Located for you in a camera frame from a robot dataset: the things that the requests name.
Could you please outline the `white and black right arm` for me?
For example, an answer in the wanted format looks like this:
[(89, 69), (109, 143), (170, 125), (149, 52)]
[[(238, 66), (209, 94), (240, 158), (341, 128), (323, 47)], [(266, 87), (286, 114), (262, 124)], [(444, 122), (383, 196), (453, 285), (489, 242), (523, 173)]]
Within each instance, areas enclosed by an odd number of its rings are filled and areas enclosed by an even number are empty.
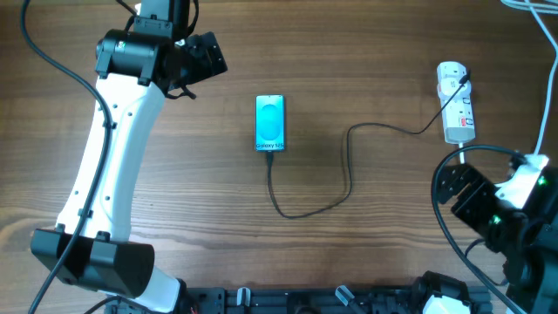
[(506, 261), (506, 297), (525, 313), (557, 312), (557, 169), (525, 163), (500, 184), (469, 164), (435, 175), (434, 200)]

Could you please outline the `blue-screen Galaxy smartphone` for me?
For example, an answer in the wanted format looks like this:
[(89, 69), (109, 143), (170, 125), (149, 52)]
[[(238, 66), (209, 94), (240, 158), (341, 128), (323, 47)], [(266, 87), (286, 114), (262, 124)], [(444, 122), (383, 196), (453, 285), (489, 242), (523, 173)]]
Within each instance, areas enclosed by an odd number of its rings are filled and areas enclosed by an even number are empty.
[(285, 98), (281, 94), (255, 97), (255, 150), (281, 152), (286, 148)]

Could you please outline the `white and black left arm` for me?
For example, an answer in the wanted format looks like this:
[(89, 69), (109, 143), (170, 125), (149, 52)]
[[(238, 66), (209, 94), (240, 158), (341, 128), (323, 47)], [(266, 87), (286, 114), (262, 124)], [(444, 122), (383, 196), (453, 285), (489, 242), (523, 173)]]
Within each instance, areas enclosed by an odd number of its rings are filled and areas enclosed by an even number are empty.
[(87, 86), (96, 104), (78, 176), (54, 228), (31, 239), (50, 280), (104, 293), (108, 310), (197, 309), (185, 283), (155, 266), (153, 247), (130, 234), (140, 165), (164, 103), (227, 70), (215, 35), (194, 31), (199, 11), (195, 0), (144, 1), (98, 42), (98, 79)]

